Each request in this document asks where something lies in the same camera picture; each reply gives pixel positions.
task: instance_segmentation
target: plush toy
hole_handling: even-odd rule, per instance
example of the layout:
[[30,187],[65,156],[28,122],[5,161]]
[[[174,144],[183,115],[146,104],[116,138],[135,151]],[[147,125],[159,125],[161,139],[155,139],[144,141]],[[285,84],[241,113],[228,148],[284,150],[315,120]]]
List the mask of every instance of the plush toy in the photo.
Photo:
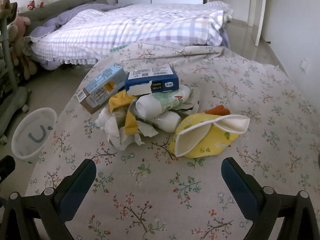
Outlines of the plush toy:
[[11,54],[13,65],[17,66],[19,62],[21,63],[26,80],[30,78],[30,75],[34,75],[37,72],[36,64],[22,52],[23,35],[26,31],[26,25],[30,24],[29,18],[17,16],[12,24],[8,26],[9,42],[13,47]]
[[27,8],[28,10],[33,10],[35,8],[35,0],[29,1]]
[[44,0],[35,0],[35,9],[42,8],[44,6]]

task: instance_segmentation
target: plastic bin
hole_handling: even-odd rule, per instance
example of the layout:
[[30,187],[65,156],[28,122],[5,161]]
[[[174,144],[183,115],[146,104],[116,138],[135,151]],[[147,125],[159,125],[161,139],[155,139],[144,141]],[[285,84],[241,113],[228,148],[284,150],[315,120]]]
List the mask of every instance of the plastic bin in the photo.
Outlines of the plastic bin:
[[29,163],[37,161],[56,121],[56,112],[48,107],[28,114],[13,134],[11,149],[14,156]]

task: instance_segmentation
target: chair wheel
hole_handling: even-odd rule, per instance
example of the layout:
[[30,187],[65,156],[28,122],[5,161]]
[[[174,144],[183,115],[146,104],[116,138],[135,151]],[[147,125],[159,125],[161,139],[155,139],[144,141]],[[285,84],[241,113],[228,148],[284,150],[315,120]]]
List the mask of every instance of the chair wheel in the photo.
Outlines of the chair wheel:
[[0,138],[0,143],[2,144],[2,145],[4,145],[4,144],[6,144],[8,142],[8,138],[5,136],[5,135],[3,135],[1,138]]
[[22,109],[22,112],[24,113],[29,111],[29,107],[27,105],[24,105],[21,109]]

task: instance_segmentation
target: plaid duvet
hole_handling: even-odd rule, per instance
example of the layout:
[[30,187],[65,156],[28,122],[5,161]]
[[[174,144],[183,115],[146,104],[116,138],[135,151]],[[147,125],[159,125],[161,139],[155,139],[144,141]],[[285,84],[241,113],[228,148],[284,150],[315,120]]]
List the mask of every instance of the plaid duvet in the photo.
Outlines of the plaid duvet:
[[184,46],[222,42],[220,28],[233,10],[221,1],[207,4],[131,5],[108,12],[79,12],[55,32],[32,43],[33,58],[95,64],[114,48],[135,42]]

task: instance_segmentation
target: plastic bottle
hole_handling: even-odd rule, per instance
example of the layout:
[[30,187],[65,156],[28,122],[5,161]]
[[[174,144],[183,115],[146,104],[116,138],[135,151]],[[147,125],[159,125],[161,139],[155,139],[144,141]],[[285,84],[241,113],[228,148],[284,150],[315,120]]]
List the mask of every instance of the plastic bottle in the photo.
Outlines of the plastic bottle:
[[151,124],[152,126],[155,126],[156,128],[159,128],[162,131],[165,131],[167,133],[175,132],[178,125],[181,123],[181,117],[177,113],[171,112],[171,111],[164,112],[156,116],[155,118],[151,118],[147,120],[139,116],[137,109],[135,107],[133,108],[133,110],[131,110],[131,112],[136,117],[137,120]]
[[191,89],[185,85],[173,92],[159,92],[142,96],[136,102],[138,114],[143,119],[151,119],[185,102]]

